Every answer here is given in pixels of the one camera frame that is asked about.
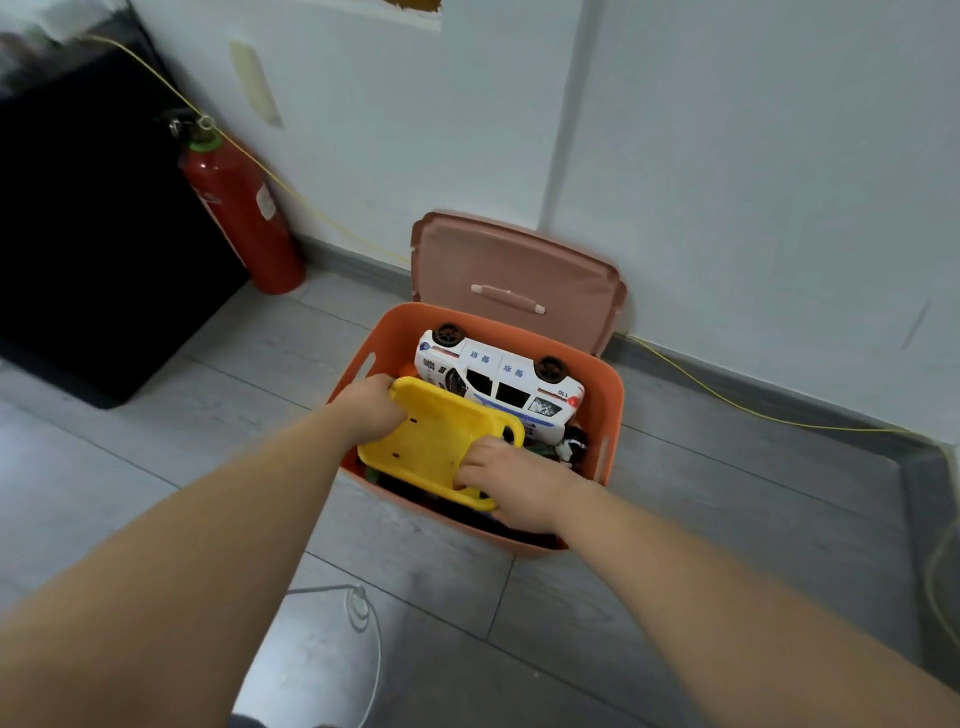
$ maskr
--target pink lid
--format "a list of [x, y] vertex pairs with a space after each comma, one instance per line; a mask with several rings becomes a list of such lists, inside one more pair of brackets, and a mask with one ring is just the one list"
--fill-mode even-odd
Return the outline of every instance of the pink lid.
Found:
[[627, 286], [616, 266], [506, 223], [428, 213], [410, 241], [414, 301], [453, 308], [599, 355]]

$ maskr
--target toy police car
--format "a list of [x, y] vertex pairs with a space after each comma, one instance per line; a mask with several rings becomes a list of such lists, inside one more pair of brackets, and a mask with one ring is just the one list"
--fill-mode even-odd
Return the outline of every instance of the toy police car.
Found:
[[583, 430], [567, 426], [584, 400], [584, 385], [567, 374], [557, 357], [535, 363], [467, 339], [456, 324], [442, 324], [423, 333], [415, 363], [424, 381], [517, 415], [527, 438], [562, 446], [558, 454], [564, 461], [571, 462], [571, 447], [585, 448]]

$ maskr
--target gray tile floor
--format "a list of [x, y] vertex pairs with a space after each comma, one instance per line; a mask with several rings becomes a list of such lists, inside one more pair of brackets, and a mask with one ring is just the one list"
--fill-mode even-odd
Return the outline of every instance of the gray tile floor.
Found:
[[[324, 401], [399, 299], [331, 273], [237, 294], [124, 407], [0, 362], [0, 609], [152, 503]], [[611, 487], [804, 591], [912, 661], [915, 575], [894, 463], [639, 372]], [[570, 553], [514, 561], [338, 478], [297, 586], [362, 580], [383, 621], [376, 726], [700, 725]], [[287, 597], [238, 700], [271, 728], [356, 724], [372, 633]]]

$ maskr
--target yellow cable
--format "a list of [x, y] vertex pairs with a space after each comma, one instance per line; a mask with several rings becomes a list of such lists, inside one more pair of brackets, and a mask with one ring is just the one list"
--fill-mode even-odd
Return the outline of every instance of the yellow cable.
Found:
[[[82, 36], [82, 37], [80, 38], [80, 40], [93, 40], [93, 41], [96, 41], [96, 42], [98, 42], [98, 43], [106, 43], [107, 45], [112, 45], [112, 46], [114, 46], [114, 47], [116, 47], [116, 48], [119, 48], [121, 51], [123, 51], [124, 53], [126, 53], [128, 56], [130, 56], [131, 58], [133, 58], [133, 59], [134, 59], [136, 62], [138, 62], [140, 65], [142, 65], [144, 68], [146, 68], [146, 69], [147, 69], [148, 71], [150, 71], [152, 74], [154, 74], [154, 76], [156, 76], [158, 79], [160, 79], [160, 82], [163, 83], [163, 85], [165, 85], [167, 88], [169, 88], [169, 89], [177, 96], [177, 98], [179, 98], [181, 101], [183, 101], [183, 102], [190, 108], [190, 110], [192, 110], [192, 111], [193, 111], [194, 113], [196, 113], [198, 116], [205, 116], [205, 117], [207, 117], [207, 118], [211, 118], [211, 119], [212, 119], [212, 117], [209, 116], [209, 114], [203, 113], [200, 109], [198, 109], [196, 106], [194, 106], [186, 96], [184, 96], [182, 93], [180, 93], [179, 91], [177, 91], [177, 90], [174, 88], [174, 86], [173, 86], [169, 81], [167, 81], [165, 78], [163, 78], [163, 76], [162, 76], [155, 68], [153, 68], [149, 63], [147, 63], [147, 62], [144, 61], [142, 58], [140, 58], [138, 55], [136, 55], [134, 51], [132, 51], [130, 48], [128, 48], [128, 47], [127, 47], [126, 45], [124, 45], [123, 43], [120, 43], [120, 42], [118, 42], [118, 41], [116, 41], [116, 40], [113, 40], [112, 38], [108, 38], [108, 37], [104, 37], [104, 36], [95, 36], [95, 35]], [[261, 163], [259, 159], [257, 159], [257, 158], [254, 157], [250, 152], [248, 152], [246, 149], [244, 149], [238, 142], [234, 141], [233, 138], [232, 138], [229, 134], [227, 134], [223, 129], [221, 129], [220, 127], [216, 126], [216, 124], [214, 124], [214, 127], [213, 127], [213, 128], [217, 130], [217, 132], [220, 134], [220, 136], [222, 136], [224, 139], [226, 139], [230, 144], [232, 144], [234, 147], [236, 147], [241, 153], [243, 153], [244, 155], [246, 155], [254, 164], [256, 164], [256, 166], [258, 166], [261, 170], [263, 170], [263, 173], [264, 173], [265, 175], [267, 175], [271, 180], [273, 180], [274, 182], [276, 182], [276, 184], [277, 184], [281, 189], [283, 189], [287, 194], [289, 194], [291, 197], [293, 197], [295, 200], [297, 200], [297, 202], [299, 202], [301, 205], [303, 205], [303, 206], [306, 207], [308, 210], [310, 210], [310, 212], [312, 212], [314, 215], [316, 215], [318, 219], [324, 221], [324, 222], [327, 223], [330, 227], [334, 228], [335, 230], [340, 231], [341, 233], [343, 233], [344, 235], [346, 235], [348, 238], [350, 238], [350, 239], [352, 239], [352, 240], [355, 240], [356, 242], [360, 243], [361, 245], [365, 245], [365, 246], [367, 246], [368, 248], [371, 248], [372, 250], [378, 251], [378, 252], [381, 253], [382, 255], [386, 255], [387, 257], [391, 257], [391, 258], [393, 258], [394, 260], [397, 260], [397, 261], [403, 263], [404, 266], [406, 266], [406, 265], [409, 264], [409, 260], [408, 260], [407, 258], [405, 258], [403, 255], [397, 255], [396, 253], [392, 253], [391, 251], [388, 251], [386, 248], [381, 248], [379, 245], [376, 245], [375, 243], [372, 243], [370, 240], [367, 240], [366, 238], [361, 237], [360, 235], [358, 235], [357, 233], [355, 233], [354, 231], [352, 231], [352, 230], [351, 230], [350, 228], [348, 228], [347, 226], [341, 225], [341, 224], [338, 223], [336, 220], [333, 220], [332, 218], [327, 217], [325, 214], [323, 214], [323, 213], [320, 212], [318, 209], [316, 209], [313, 205], [311, 205], [310, 202], [309, 202], [305, 197], [303, 197], [303, 195], [301, 195], [296, 189], [294, 189], [292, 186], [290, 186], [289, 184], [287, 184], [286, 182], [284, 182], [280, 177], [278, 177], [278, 176], [275, 175], [272, 171], [270, 171], [270, 169], [267, 168], [266, 165], [264, 165], [263, 163]]]
[[744, 407], [742, 404], [737, 404], [733, 400], [728, 400], [726, 397], [724, 397], [722, 394], [717, 392], [715, 389], [712, 389], [709, 385], [705, 384], [696, 376], [692, 375], [690, 372], [688, 372], [686, 369], [680, 366], [680, 364], [675, 362], [673, 359], [667, 356], [664, 356], [663, 354], [658, 352], [656, 349], [654, 349], [650, 344], [645, 342], [643, 339], [640, 339], [629, 333], [624, 333], [623, 336], [624, 338], [630, 339], [630, 341], [637, 342], [641, 347], [646, 349], [648, 352], [655, 354], [656, 356], [661, 358], [663, 361], [665, 361], [667, 364], [669, 364], [671, 367], [679, 370], [682, 374], [691, 378], [701, 387], [703, 387], [712, 395], [714, 395], [717, 399], [722, 400], [727, 404], [729, 404], [730, 406], [736, 407], [737, 409], [743, 412], [747, 412], [748, 414], [754, 415], [755, 417], [759, 417], [762, 420], [769, 420], [772, 423], [781, 423], [782, 425], [793, 425], [794, 427], [803, 427], [804, 429], [828, 429], [828, 430], [834, 430], [839, 432], [898, 432], [900, 434], [914, 435], [916, 437], [923, 438], [926, 442], [932, 442], [928, 437], [920, 434], [919, 432], [914, 432], [913, 430], [910, 430], [910, 429], [901, 429], [899, 427], [834, 427], [831, 425], [807, 425], [805, 423], [794, 423], [794, 422], [790, 422], [789, 420], [781, 420], [778, 417], [771, 417], [770, 415], [764, 415], [763, 413], [756, 412], [755, 410], [750, 409], [749, 407]]
[[[156, 76], [160, 80], [160, 82], [163, 83], [163, 85], [169, 88], [170, 91], [172, 91], [181, 101], [183, 101], [194, 113], [196, 113], [198, 116], [201, 116], [201, 117], [206, 116], [207, 118], [211, 118], [208, 114], [203, 113], [194, 104], [192, 104], [190, 100], [186, 98], [183, 94], [177, 91], [172, 84], [170, 84], [165, 78], [163, 78], [163, 76], [158, 71], [156, 71], [155, 68], [153, 68], [149, 63], [147, 63], [142, 58], [140, 58], [137, 54], [135, 54], [134, 51], [132, 51], [123, 43], [117, 42], [112, 38], [95, 36], [95, 35], [82, 36], [80, 40], [93, 40], [99, 43], [106, 43], [108, 45], [112, 45], [112, 46], [115, 46], [116, 48], [119, 48], [121, 51], [126, 53], [128, 56], [130, 56], [135, 61], [137, 61], [140, 65], [142, 65], [152, 74], [154, 74], [154, 76]], [[333, 220], [330, 217], [327, 217], [325, 214], [323, 214], [318, 209], [316, 209], [313, 205], [311, 205], [309, 201], [307, 201], [307, 199], [304, 198], [296, 189], [294, 189], [289, 184], [284, 182], [280, 177], [275, 175], [270, 169], [268, 169], [264, 164], [262, 164], [259, 159], [254, 157], [250, 152], [244, 149], [239, 143], [234, 141], [226, 132], [224, 132], [223, 129], [221, 129], [220, 127], [217, 127], [216, 125], [214, 125], [214, 128], [224, 139], [226, 139], [230, 144], [232, 144], [240, 152], [242, 152], [250, 160], [252, 160], [253, 163], [256, 164], [256, 166], [258, 166], [261, 170], [263, 170], [263, 173], [267, 175], [271, 180], [276, 182], [276, 184], [279, 185], [281, 189], [286, 191], [291, 197], [297, 200], [301, 205], [303, 205], [308, 210], [310, 210], [310, 212], [316, 215], [318, 219], [326, 222], [329, 226], [340, 231], [341, 233], [346, 235], [348, 238], [362, 245], [365, 245], [368, 248], [371, 248], [372, 250], [378, 251], [379, 253], [386, 255], [387, 257], [391, 257], [395, 260], [398, 260], [402, 262], [404, 265], [406, 265], [409, 262], [407, 258], [403, 257], [402, 255], [397, 255], [396, 253], [392, 253], [386, 250], [385, 248], [381, 248], [380, 246], [375, 245], [370, 240], [367, 240], [361, 237], [360, 235], [356, 234], [355, 232], [353, 232], [350, 228], [347, 228], [346, 226], [338, 223], [336, 220]], [[716, 390], [706, 385], [703, 381], [698, 379], [696, 376], [692, 375], [690, 372], [684, 369], [684, 367], [682, 367], [680, 364], [673, 361], [669, 357], [663, 355], [662, 353], [658, 352], [656, 349], [654, 349], [653, 346], [645, 342], [643, 339], [640, 339], [636, 336], [633, 336], [627, 333], [624, 333], [623, 335], [630, 341], [634, 341], [638, 343], [644, 349], [655, 354], [660, 359], [662, 359], [667, 364], [669, 364], [671, 367], [674, 367], [675, 369], [679, 370], [685, 376], [688, 376], [698, 385], [703, 387], [706, 391], [714, 395], [717, 399], [722, 400], [727, 404], [729, 404], [730, 406], [736, 407], [737, 409], [743, 412], [747, 412], [748, 414], [754, 415], [755, 417], [759, 417], [762, 420], [768, 420], [770, 422], [780, 423], [782, 425], [793, 425], [795, 427], [803, 427], [804, 429], [823, 429], [823, 430], [834, 430], [834, 431], [842, 431], [842, 432], [897, 432], [900, 434], [909, 434], [909, 435], [914, 435], [916, 437], [920, 437], [926, 442], [930, 442], [930, 443], [933, 442], [932, 440], [930, 440], [930, 438], [925, 437], [924, 435], [921, 435], [919, 432], [913, 432], [912, 430], [908, 430], [908, 429], [900, 429], [900, 428], [894, 428], [894, 427], [833, 427], [828, 425], [807, 425], [805, 423], [794, 423], [794, 422], [790, 422], [789, 420], [781, 420], [777, 417], [770, 417], [769, 415], [764, 415], [760, 412], [756, 412], [755, 410], [750, 409], [749, 407], [744, 407], [742, 404], [737, 404], [733, 400], [728, 400], [726, 397], [724, 397], [719, 392], [717, 392]], [[949, 546], [950, 542], [956, 537], [957, 528], [960, 528], [960, 518], [957, 518], [957, 520], [954, 521], [949, 526], [947, 531], [944, 532], [943, 536], [941, 536], [940, 542], [937, 544], [930, 558], [927, 560], [926, 569], [924, 570], [924, 592], [926, 594], [926, 600], [930, 605], [930, 609], [933, 611], [934, 617], [936, 617], [936, 619], [940, 622], [940, 625], [943, 627], [944, 631], [953, 641], [954, 645], [960, 648], [960, 636], [958, 636], [957, 632], [950, 626], [949, 622], [947, 621], [947, 617], [944, 615], [943, 611], [940, 609], [940, 605], [936, 599], [935, 584], [934, 584], [936, 571], [940, 566], [940, 561], [943, 559], [944, 555], [947, 553], [947, 547]]]
[[933, 612], [933, 616], [940, 622], [940, 626], [944, 628], [944, 632], [946, 632], [948, 637], [953, 641], [954, 646], [960, 649], [960, 635], [950, 626], [947, 615], [940, 609], [935, 584], [937, 569], [940, 567], [940, 562], [947, 553], [947, 547], [950, 545], [950, 542], [956, 538], [957, 529], [960, 529], [960, 517], [950, 523], [947, 530], [940, 536], [937, 547], [934, 548], [933, 553], [930, 554], [930, 558], [926, 562], [926, 569], [924, 569], [924, 594], [926, 595], [926, 602], [930, 605], [930, 610]]

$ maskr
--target wall mark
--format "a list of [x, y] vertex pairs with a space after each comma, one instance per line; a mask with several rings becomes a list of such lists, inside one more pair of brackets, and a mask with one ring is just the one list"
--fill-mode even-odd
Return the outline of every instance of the wall mark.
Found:
[[901, 351], [904, 351], [908, 346], [910, 346], [910, 342], [913, 341], [913, 337], [917, 335], [917, 331], [920, 330], [920, 326], [924, 322], [924, 318], [926, 318], [926, 312], [930, 310], [931, 303], [933, 303], [933, 300], [927, 299], [926, 303], [924, 303], [924, 307], [920, 309], [920, 313], [917, 315], [917, 320], [913, 322], [913, 326], [911, 326], [910, 330], [906, 332], [906, 338], [903, 339], [903, 346], [900, 347]]

